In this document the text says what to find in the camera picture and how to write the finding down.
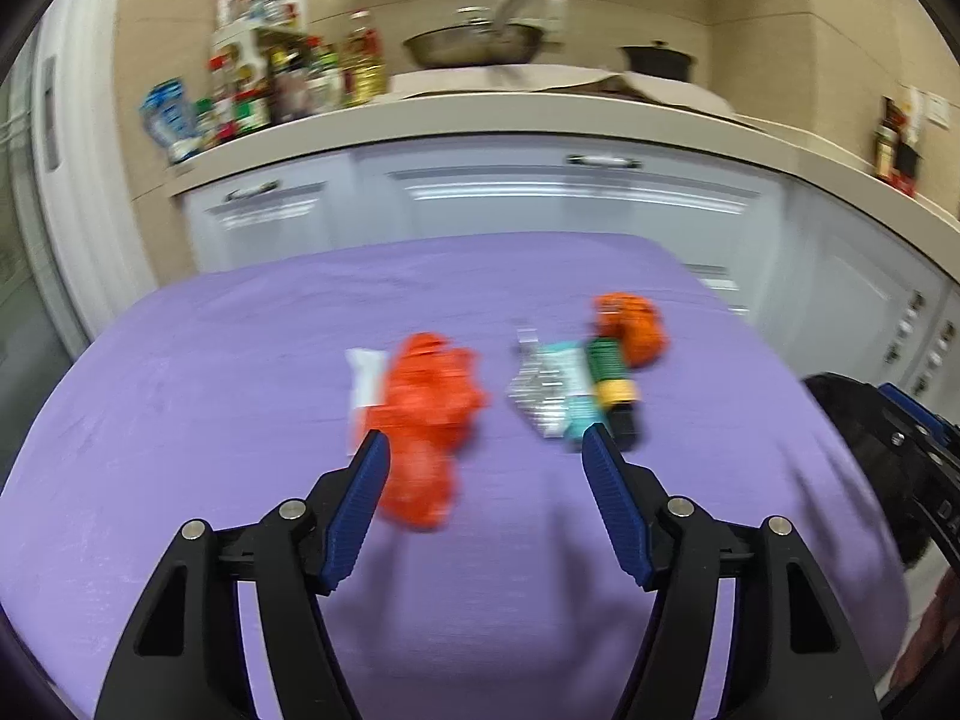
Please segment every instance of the yellow band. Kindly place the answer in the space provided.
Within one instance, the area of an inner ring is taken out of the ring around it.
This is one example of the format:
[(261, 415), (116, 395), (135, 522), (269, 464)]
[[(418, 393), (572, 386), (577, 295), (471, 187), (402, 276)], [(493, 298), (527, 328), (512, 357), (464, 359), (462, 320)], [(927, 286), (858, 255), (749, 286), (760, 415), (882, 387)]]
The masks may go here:
[(640, 400), (637, 388), (630, 379), (610, 379), (597, 382), (597, 400), (600, 408), (608, 410), (617, 403), (632, 403)]

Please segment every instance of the table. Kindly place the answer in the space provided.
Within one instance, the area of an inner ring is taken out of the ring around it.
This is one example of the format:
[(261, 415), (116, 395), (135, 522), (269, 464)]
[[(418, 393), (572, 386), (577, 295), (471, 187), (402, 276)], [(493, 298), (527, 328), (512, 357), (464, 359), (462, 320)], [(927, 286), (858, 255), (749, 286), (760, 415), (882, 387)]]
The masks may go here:
[[(344, 350), (436, 331), (478, 353), (490, 396), (459, 453), (448, 527), (374, 519), (322, 600), (366, 720), (602, 720), (652, 596), (622, 573), (579, 457), (504, 391), (515, 323), (585, 338), (592, 298), (659, 305), (671, 346), (637, 372), (646, 439), (628, 460), (714, 517), (783, 514), (821, 562), (878, 676), (907, 600), (853, 458), (751, 327), (669, 254), (631, 236), (511, 234), (378, 245), (208, 274), (144, 298), (51, 395), (0, 495), (0, 603), (52, 679), (92, 713), (128, 614), (176, 528), (256, 522), (344, 464)], [(713, 717), (731, 586), (698, 716)], [(278, 717), (256, 597), (241, 593), (258, 713)]]

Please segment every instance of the person's skin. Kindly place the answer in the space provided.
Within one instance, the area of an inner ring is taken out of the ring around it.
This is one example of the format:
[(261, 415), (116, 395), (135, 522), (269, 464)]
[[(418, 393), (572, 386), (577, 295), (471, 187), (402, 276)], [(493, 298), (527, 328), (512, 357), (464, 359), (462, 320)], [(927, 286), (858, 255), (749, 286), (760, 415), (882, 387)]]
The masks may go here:
[(900, 689), (912, 683), (938, 651), (949, 647), (958, 630), (960, 580), (950, 570), (940, 580), (936, 595), (923, 613), (923, 618), (920, 618), (920, 627), (896, 662), (890, 688)]

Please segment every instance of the metal pin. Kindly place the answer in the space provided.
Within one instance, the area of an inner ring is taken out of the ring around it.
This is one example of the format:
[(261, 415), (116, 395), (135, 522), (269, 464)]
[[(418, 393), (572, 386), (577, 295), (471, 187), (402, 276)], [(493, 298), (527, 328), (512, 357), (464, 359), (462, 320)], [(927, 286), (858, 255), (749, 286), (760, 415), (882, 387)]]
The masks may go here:
[(770, 517), (767, 524), (770, 526), (770, 530), (778, 536), (789, 536), (793, 531), (793, 523), (786, 517)]
[(284, 519), (299, 519), (306, 512), (304, 501), (293, 498), (280, 504), (280, 516)]
[(666, 502), (666, 511), (674, 517), (689, 517), (693, 514), (693, 504), (686, 498), (671, 498)]
[(199, 519), (191, 519), (184, 527), (181, 528), (181, 536), (186, 538), (188, 541), (194, 541), (195, 538), (200, 538), (203, 536), (203, 531), (206, 530), (205, 524)]

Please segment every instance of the cooking oil bottle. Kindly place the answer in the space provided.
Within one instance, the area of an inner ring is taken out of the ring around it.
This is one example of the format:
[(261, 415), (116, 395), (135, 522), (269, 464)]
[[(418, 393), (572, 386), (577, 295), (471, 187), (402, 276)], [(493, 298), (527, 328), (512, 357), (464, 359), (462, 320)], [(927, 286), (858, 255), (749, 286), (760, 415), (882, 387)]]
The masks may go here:
[(354, 28), (344, 51), (346, 100), (347, 105), (363, 105), (387, 91), (387, 69), (370, 11), (358, 10), (350, 18)]

